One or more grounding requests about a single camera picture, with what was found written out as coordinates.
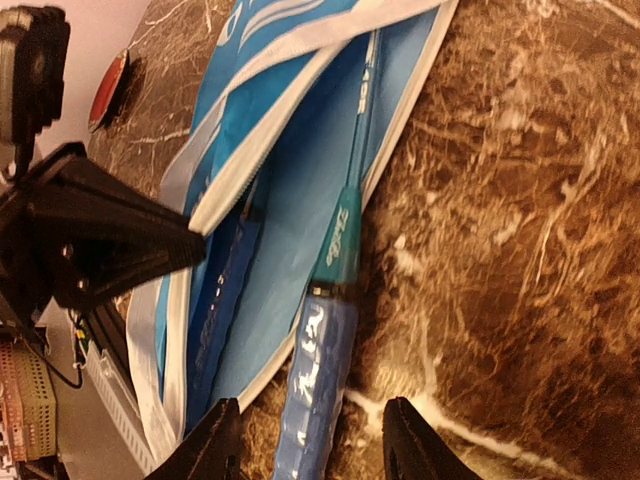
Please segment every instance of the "electrical wire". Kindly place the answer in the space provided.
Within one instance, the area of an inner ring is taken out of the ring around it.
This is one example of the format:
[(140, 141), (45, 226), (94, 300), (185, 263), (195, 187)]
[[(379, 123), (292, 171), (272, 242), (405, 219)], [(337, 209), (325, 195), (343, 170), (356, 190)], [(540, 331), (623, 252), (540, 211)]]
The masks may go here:
[(53, 373), (56, 377), (58, 377), (65, 385), (67, 385), (70, 388), (73, 388), (74, 390), (80, 390), (82, 388), (84, 379), (82, 378), (82, 369), (78, 364), (75, 364), (76, 370), (78, 371), (78, 380), (76, 383), (73, 383), (73, 381), (69, 380), (60, 370), (54, 367), (53, 364), (49, 361), (49, 359), (47, 359), (43, 354), (38, 352), (35, 348), (33, 348), (27, 340), (25, 339), (22, 339), (22, 340), (24, 345), (27, 347), (27, 349), (29, 349), (31, 353), (33, 353), (40, 360), (42, 360), (47, 366), (47, 368), (49, 369), (49, 371)]
[[(71, 321), (71, 323), (73, 324), (73, 327), (75, 328), (75, 330), (79, 330), (80, 329), (80, 317), (78, 318), (74, 318), (74, 315), (72, 314), (71, 311), (67, 312), (69, 320)], [(58, 370), (50, 361), (48, 358), (46, 358), (42, 353), (40, 353), (36, 348), (34, 348), (28, 341), (26, 338), (22, 338), (22, 342), (24, 343), (25, 347), (27, 347), (27, 349), (33, 353), (36, 357), (38, 357), (40, 360), (42, 360), (44, 362), (44, 364), (47, 366), (47, 368), (49, 369), (49, 371), (51, 373), (53, 373), (56, 377), (58, 377), (65, 385), (67, 385), (69, 388), (72, 388), (74, 390), (80, 390), (82, 388), (82, 385), (84, 384), (84, 378), (82, 376), (82, 368), (84, 366), (84, 363), (79, 360), (79, 347), (80, 347), (80, 340), (78, 339), (77, 335), (74, 335), (75, 338), (75, 342), (73, 345), (73, 356), (75, 359), (75, 362), (73, 364), (74, 368), (77, 370), (78, 372), (78, 379), (77, 381), (74, 383), (72, 380), (70, 380), (66, 375), (64, 375), (60, 370)]]

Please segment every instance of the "logo on bag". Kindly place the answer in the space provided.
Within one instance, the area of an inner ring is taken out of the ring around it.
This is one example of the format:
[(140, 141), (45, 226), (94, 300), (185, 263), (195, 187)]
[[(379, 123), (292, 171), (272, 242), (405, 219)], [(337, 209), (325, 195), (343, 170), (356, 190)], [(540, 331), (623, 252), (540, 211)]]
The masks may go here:
[[(251, 7), (253, 1), (254, 0), (249, 0), (249, 7)], [(322, 5), (324, 2), (325, 0), (279, 0), (277, 2), (269, 3), (267, 6), (258, 10), (255, 15), (247, 21), (240, 37), (238, 50), (244, 46), (249, 38), (260, 30), (268, 27), (278, 20), (284, 20), (286, 18), (310, 12), (314, 8)], [(222, 27), (222, 32), (220, 33), (220, 37), (218, 37), (219, 47), (229, 43), (229, 40), (233, 37), (242, 15), (242, 11), (244, 10), (244, 3), (245, 2), (238, 2), (237, 8), (228, 18), (224, 27)]]
[(336, 226), (333, 229), (333, 236), (331, 237), (331, 245), (329, 246), (329, 252), (327, 253), (327, 267), (330, 267), (333, 261), (340, 256), (340, 249), (342, 248), (342, 234), (347, 228), (347, 220), (349, 219), (349, 210), (340, 207), (338, 211), (338, 218), (336, 219)]

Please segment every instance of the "blue fabric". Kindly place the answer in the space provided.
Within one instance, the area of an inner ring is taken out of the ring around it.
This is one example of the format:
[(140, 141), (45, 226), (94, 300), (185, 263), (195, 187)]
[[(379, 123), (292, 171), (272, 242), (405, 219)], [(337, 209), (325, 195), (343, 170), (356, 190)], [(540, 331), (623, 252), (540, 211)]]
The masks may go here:
[[(368, 173), (433, 27), (437, 12), (385, 29), (383, 74), (373, 104)], [(272, 152), (273, 178), (260, 245), (220, 359), (210, 406), (237, 397), (291, 331), (313, 264), (345, 183), (366, 38), (320, 77)]]
[[(269, 5), (285, 4), (284, 1), (255, 0), (249, 7), (249, 3), (247, 0), (247, 4), (236, 4), (235, 28), (233, 22), (229, 23), (229, 40), (219, 45), (212, 57), (198, 95), (194, 127), (218, 99), (235, 72), (272, 39), (298, 23), (349, 9), (355, 2), (325, 0), (310, 12), (284, 18), (257, 30), (238, 50), (241, 32), (249, 18)], [(312, 2), (299, 1), (296, 5), (309, 6)], [(373, 104), (365, 175), (380, 150), (398, 102), (431, 32), (436, 13), (433, 11), (385, 29), (380, 65), (383, 74), (379, 95)], [(219, 330), (212, 334), (210, 346), (215, 362), (204, 367), (206, 375), (198, 374), (209, 378), (217, 370), (210, 389), (209, 405), (219, 398), (237, 397), (248, 388), (291, 330), (333, 207), (346, 180), (366, 46), (367, 36), (357, 38), (332, 62), (296, 110), (267, 160), (272, 174), (264, 217), (258, 225), (262, 232), (258, 241), (258, 233), (254, 231), (252, 238), (256, 241), (252, 245), (255, 250), (246, 251), (240, 262), (249, 269), (246, 277), (242, 275), (244, 290), (235, 292), (239, 304), (235, 313), (227, 313), (233, 318), (227, 317), (221, 324), (216, 323)], [(221, 132), (190, 183), (186, 213), (191, 213), (210, 179), (310, 57), (306, 55), (277, 65), (229, 96)], [(194, 342), (202, 338), (198, 332), (206, 322), (203, 312), (211, 302), (212, 279), (217, 278), (215, 272), (220, 271), (229, 254), (229, 233), (223, 234), (222, 228), (223, 225), (209, 238), (207, 260), (195, 269), (192, 280), (189, 377), (195, 371), (192, 357), (197, 346)], [(251, 254), (252, 262), (243, 263)], [(207, 273), (210, 279), (205, 282)], [(164, 279), (156, 310), (161, 391), (167, 296), (168, 281)], [(189, 387), (191, 390), (188, 390), (189, 425), (197, 422), (203, 411), (203, 400), (206, 400), (206, 381), (198, 381), (197, 389)]]
[(269, 162), (216, 228), (208, 267), (187, 338), (187, 430), (208, 410), (211, 385), (262, 231), (269, 197)]
[[(301, 23), (349, 10), (354, 4), (355, 0), (239, 0), (223, 28), (205, 73), (194, 112), (192, 133), (235, 73), (276, 37)], [(272, 13), (262, 15), (266, 11), (272, 11)], [(264, 26), (255, 30), (255, 33), (247, 37), (241, 45), (249, 22), (261, 16), (264, 19)], [(304, 55), (276, 65), (249, 80), (229, 95), (221, 122), (221, 131), (191, 180), (184, 213), (192, 213), (212, 176), (225, 164), (246, 134), (280, 97), (311, 57), (311, 54)], [(213, 242), (213, 238), (209, 238), (207, 260), (193, 272), (190, 319), (193, 318), (200, 297)], [(165, 369), (168, 293), (169, 278), (166, 277), (162, 282), (156, 309), (156, 350), (161, 392)]]

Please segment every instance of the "marble countertop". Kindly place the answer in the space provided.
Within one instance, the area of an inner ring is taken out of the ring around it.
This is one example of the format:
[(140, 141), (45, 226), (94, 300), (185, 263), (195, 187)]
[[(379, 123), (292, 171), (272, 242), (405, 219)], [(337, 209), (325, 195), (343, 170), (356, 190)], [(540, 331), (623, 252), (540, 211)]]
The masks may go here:
[[(95, 161), (157, 194), (231, 6), (152, 1)], [(483, 478), (640, 478), (639, 77), (635, 0), (461, 0), (365, 215), (329, 478), (383, 478), (398, 395)], [(285, 383), (244, 414), (251, 478)]]

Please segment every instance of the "black plastic bracket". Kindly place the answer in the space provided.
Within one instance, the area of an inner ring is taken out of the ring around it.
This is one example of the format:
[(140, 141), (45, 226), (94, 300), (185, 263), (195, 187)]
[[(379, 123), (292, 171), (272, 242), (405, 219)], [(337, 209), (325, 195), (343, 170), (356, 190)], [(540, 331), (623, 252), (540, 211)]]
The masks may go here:
[(385, 406), (383, 446), (387, 480), (482, 480), (406, 398), (394, 398)]
[(0, 318), (34, 341), (32, 315), (54, 297), (82, 313), (205, 258), (188, 218), (62, 146), (0, 197)]

